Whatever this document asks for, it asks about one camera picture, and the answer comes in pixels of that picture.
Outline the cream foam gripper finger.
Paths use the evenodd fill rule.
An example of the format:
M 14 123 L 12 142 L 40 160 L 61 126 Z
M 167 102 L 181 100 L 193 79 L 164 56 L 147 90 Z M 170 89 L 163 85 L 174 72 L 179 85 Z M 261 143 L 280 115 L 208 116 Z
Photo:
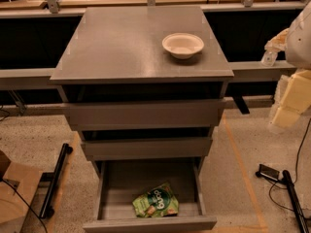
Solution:
M 284 51 L 287 46 L 288 32 L 288 28 L 282 30 L 265 44 L 264 49 L 274 52 Z
M 311 106 L 311 71 L 298 70 L 290 77 L 282 76 L 271 109 L 271 125 L 289 128 Z

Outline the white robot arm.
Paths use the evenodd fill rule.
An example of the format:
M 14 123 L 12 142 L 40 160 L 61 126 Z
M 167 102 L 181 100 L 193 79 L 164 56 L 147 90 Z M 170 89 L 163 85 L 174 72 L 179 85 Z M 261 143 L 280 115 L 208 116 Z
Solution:
M 293 126 L 311 106 L 311 2 L 291 26 L 269 40 L 261 59 L 264 66 L 272 66 L 280 51 L 296 71 L 281 78 L 277 84 L 276 104 L 271 109 L 269 129 L 281 132 Z

